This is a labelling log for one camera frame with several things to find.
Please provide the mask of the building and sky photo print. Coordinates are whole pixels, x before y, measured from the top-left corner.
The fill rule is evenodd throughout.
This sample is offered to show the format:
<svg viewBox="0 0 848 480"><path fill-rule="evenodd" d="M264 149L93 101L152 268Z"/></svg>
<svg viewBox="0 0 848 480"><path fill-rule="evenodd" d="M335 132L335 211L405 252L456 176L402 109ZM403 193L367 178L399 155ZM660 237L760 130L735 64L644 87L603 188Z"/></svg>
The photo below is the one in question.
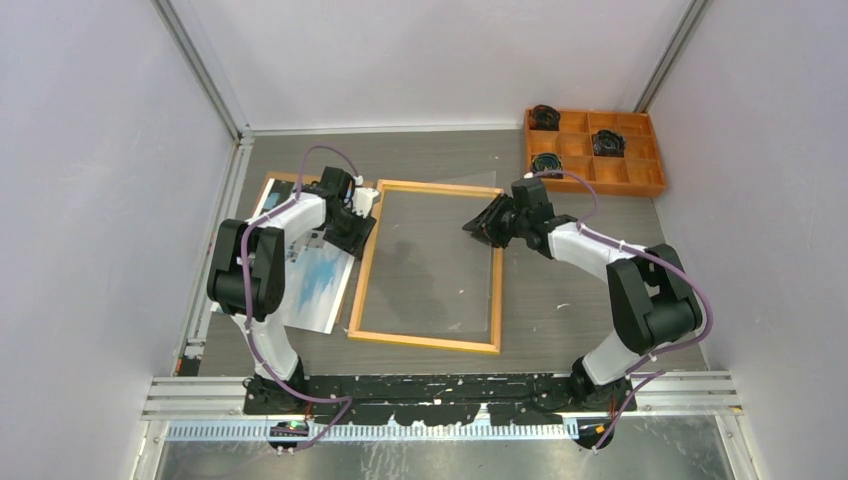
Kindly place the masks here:
<svg viewBox="0 0 848 480"><path fill-rule="evenodd" d="M280 204L291 190L280 191L272 185L256 215ZM270 320L282 323L286 333L291 328L330 333L340 311L353 261L353 257L328 244L323 233L313 231L303 235L287 250L285 296ZM225 314L217 303L212 303L215 312Z"/></svg>

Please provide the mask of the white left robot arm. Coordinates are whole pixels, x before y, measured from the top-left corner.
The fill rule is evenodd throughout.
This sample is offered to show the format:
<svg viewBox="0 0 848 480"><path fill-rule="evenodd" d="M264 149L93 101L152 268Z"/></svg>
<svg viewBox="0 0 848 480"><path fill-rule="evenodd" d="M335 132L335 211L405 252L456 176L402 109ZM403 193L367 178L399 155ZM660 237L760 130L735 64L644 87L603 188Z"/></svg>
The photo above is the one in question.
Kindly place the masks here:
<svg viewBox="0 0 848 480"><path fill-rule="evenodd" d="M249 220L226 219L218 227L207 296L242 322L255 365L253 381L268 390L268 400L284 414L298 412L311 398L284 325L269 318L284 300L287 250L317 231L328 244L361 258L379 201L379 191L361 176L327 167L316 182L296 182L275 207Z"/></svg>

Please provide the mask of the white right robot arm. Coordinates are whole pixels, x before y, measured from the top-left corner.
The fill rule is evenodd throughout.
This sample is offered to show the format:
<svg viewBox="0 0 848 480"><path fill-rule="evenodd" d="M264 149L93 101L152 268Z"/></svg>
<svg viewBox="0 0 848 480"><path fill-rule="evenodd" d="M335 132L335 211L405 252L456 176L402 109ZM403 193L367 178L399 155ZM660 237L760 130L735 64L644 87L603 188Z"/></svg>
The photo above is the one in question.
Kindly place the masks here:
<svg viewBox="0 0 848 480"><path fill-rule="evenodd" d="M598 409L650 355L703 328L704 309L672 247L614 240L582 218L556 214L539 177L513 182L510 193L497 195L463 229L493 248L521 239L605 283L613 330L574 362L566 388L584 410Z"/></svg>

